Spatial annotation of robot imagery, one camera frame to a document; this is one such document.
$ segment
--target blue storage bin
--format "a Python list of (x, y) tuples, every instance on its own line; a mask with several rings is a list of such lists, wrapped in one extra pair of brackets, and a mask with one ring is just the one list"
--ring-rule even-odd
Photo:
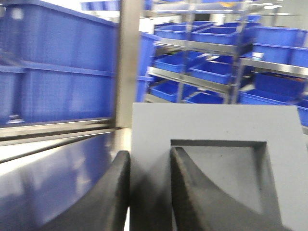
[(90, 11), (90, 3), (89, 2), (81, 2), (80, 6), (81, 6), (81, 9), (83, 11)]
[[(188, 68), (202, 62), (202, 59), (197, 59), (200, 55), (202, 55), (200, 52), (188, 52), (188, 63), (185, 71), (187, 71)], [(154, 64), (157, 68), (180, 73), (185, 67), (184, 61), (184, 52), (182, 51), (174, 55), (163, 55), (160, 59), (155, 60)]]
[[(219, 27), (234, 27), (237, 28), (241, 23), (231, 22), (219, 25)], [(244, 29), (244, 42), (250, 42), (253, 38), (256, 37), (257, 27), (261, 26), (261, 23), (246, 23)]]
[(228, 84), (231, 79), (232, 66), (230, 64), (205, 62), (190, 68), (191, 75), (208, 81)]
[(258, 27), (256, 43), (301, 47), (306, 39), (307, 31), (283, 27)]
[(139, 48), (139, 62), (138, 62), (139, 76), (146, 75), (148, 66), (151, 65), (155, 52), (154, 42), (158, 41), (159, 39), (160, 38), (155, 35), (142, 33), (140, 48)]
[[(102, 0), (102, 1), (91, 1), (81, 2), (81, 9), (83, 11), (119, 11), (120, 0)], [(152, 0), (144, 1), (144, 9), (151, 10)]]
[(304, 92), (306, 85), (304, 78), (271, 72), (258, 73), (255, 77), (256, 89), (294, 98)]
[(168, 39), (186, 39), (186, 26), (185, 25), (169, 25), (162, 26), (154, 30), (154, 34)]
[[(115, 71), (117, 24), (39, 0), (13, 0), (5, 7), (3, 50), (16, 58)], [(140, 76), (150, 65), (153, 42), (158, 39), (142, 33)]]
[(152, 0), (145, 0), (144, 9), (150, 11), (152, 9)]
[(292, 53), (292, 48), (265, 44), (255, 44), (254, 52), (263, 53), (264, 56), (262, 60), (265, 62), (288, 64)]
[(149, 85), (151, 82), (154, 81), (154, 78), (150, 76), (139, 76), (137, 80), (138, 84), (137, 84), (136, 102), (143, 102), (144, 96), (148, 91)]
[[(159, 98), (176, 103), (178, 96), (178, 83), (174, 81), (166, 81), (150, 88), (152, 95)], [(196, 87), (184, 84), (182, 99), (197, 91)]]
[(212, 27), (192, 32), (192, 41), (234, 45), (238, 33), (236, 28)]
[(157, 25), (154, 25), (154, 28), (157, 29), (157, 28), (162, 27), (162, 26), (170, 26), (170, 25), (178, 25), (178, 23), (162, 23), (162, 24), (157, 24)]
[(9, 121), (16, 114), (17, 94), (24, 69), (0, 58), (0, 124)]
[(308, 101), (303, 100), (295, 105), (297, 106), (301, 124), (308, 127)]
[(262, 90), (249, 90), (240, 92), (241, 104), (260, 104), (260, 105), (289, 105), (293, 97), (279, 95)]
[(113, 74), (24, 62), (19, 115), (25, 122), (110, 117)]
[(293, 47), (289, 64), (308, 67), (308, 48)]
[(157, 68), (180, 73), (184, 69), (184, 59), (177, 55), (168, 55), (154, 61)]
[(223, 98), (206, 93), (199, 93), (185, 99), (186, 103), (207, 103), (207, 104), (222, 104)]

